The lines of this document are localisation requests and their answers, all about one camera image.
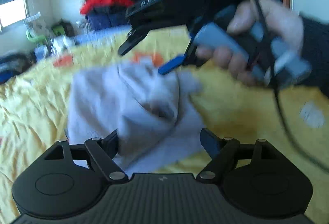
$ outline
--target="dark sleeve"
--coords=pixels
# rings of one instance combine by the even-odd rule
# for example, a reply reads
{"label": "dark sleeve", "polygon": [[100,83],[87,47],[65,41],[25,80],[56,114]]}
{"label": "dark sleeve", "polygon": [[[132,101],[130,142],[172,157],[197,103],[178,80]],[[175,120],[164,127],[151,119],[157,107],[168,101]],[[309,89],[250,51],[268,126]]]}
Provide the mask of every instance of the dark sleeve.
{"label": "dark sleeve", "polygon": [[302,57],[312,65],[312,73],[302,82],[317,86],[329,97],[329,25],[304,18]]}

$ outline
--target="white towel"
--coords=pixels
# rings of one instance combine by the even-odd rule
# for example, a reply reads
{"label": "white towel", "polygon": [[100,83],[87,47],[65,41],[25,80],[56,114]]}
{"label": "white towel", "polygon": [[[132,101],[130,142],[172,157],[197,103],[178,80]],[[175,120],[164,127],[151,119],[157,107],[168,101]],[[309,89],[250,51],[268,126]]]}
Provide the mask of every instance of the white towel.
{"label": "white towel", "polygon": [[71,86],[69,142],[118,129],[116,164],[128,175],[152,172],[201,150],[204,125],[188,98],[199,89],[190,73],[162,76],[149,64],[83,70]]}

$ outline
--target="green object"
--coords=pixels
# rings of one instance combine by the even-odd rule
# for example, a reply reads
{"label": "green object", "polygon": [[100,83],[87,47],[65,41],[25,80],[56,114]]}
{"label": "green object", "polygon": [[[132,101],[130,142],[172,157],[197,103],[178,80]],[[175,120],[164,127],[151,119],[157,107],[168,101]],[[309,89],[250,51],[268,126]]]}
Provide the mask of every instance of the green object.
{"label": "green object", "polygon": [[[56,37],[61,36],[61,35],[65,35],[65,30],[62,26],[56,26],[53,29],[53,33],[55,34]],[[47,44],[47,37],[42,35],[42,36],[37,36],[37,37],[32,37],[31,34],[29,33],[29,31],[26,31],[26,36],[27,39],[32,42],[32,43],[36,43],[36,44]]]}

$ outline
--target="bed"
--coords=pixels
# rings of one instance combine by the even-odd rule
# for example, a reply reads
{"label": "bed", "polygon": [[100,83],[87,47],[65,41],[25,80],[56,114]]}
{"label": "bed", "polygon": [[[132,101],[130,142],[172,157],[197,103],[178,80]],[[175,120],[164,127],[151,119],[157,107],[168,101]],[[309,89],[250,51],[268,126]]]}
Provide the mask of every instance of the bed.
{"label": "bed", "polygon": [[[26,169],[55,141],[65,138],[70,83],[82,68],[119,62],[118,47],[127,31],[98,38],[97,47],[87,43],[72,50],[73,65],[55,68],[54,59],[43,60],[28,72],[0,86],[0,221],[10,223],[19,212],[11,196],[11,186]],[[189,42],[184,27],[152,31],[124,58],[134,52],[157,52],[164,60],[184,52]],[[203,91],[191,100],[207,127],[219,137],[234,137],[242,143],[257,138],[270,141],[311,180],[314,193],[306,215],[315,223],[329,222],[329,175],[297,155],[289,145],[280,125],[272,92],[246,88],[220,71],[211,62],[201,69],[190,69],[203,84]],[[312,102],[329,119],[329,99],[316,88],[290,88],[282,91],[281,100],[293,134],[303,148],[329,165],[329,125],[310,127],[300,111]],[[166,166],[157,172],[197,174],[208,162],[202,151]]]}

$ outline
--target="window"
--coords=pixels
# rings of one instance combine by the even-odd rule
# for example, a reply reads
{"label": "window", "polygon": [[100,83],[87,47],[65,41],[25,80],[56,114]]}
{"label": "window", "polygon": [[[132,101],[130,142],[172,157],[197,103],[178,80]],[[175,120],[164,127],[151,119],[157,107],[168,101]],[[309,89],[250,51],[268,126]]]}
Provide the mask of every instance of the window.
{"label": "window", "polygon": [[14,0],[0,5],[0,31],[27,17],[25,0]]}

